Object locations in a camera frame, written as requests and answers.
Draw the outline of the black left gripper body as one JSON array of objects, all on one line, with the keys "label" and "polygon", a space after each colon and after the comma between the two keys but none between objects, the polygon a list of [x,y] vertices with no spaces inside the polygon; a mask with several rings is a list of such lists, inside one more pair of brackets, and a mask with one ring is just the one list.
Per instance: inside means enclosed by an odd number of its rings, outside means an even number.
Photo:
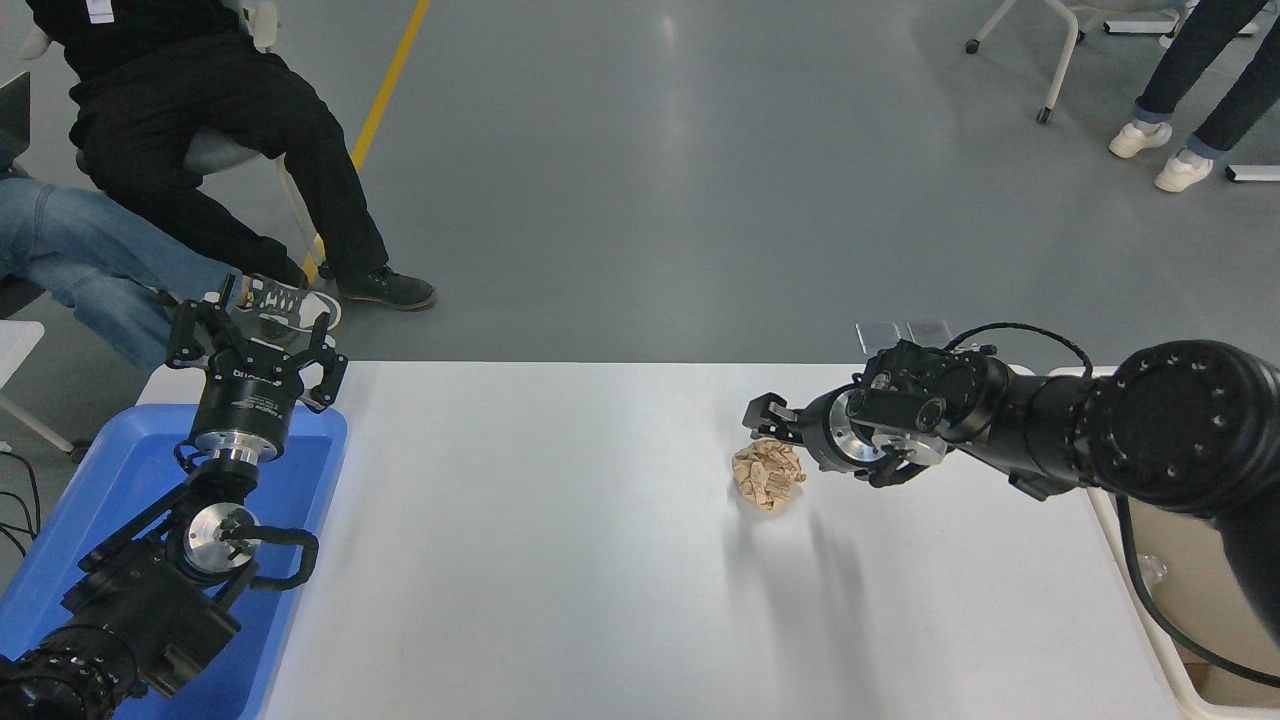
[{"label": "black left gripper body", "polygon": [[192,439],[241,433],[265,441],[287,439],[303,386],[297,373],[265,357],[247,363],[233,352],[214,355],[192,425]]}]

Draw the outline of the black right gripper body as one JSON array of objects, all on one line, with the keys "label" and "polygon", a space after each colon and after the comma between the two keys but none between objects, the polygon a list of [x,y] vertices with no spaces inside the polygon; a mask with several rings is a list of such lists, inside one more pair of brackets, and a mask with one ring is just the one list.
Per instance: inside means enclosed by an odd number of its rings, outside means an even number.
[{"label": "black right gripper body", "polygon": [[854,387],[840,387],[812,401],[800,414],[803,445],[824,471],[855,473],[873,465],[873,445],[849,416]]}]

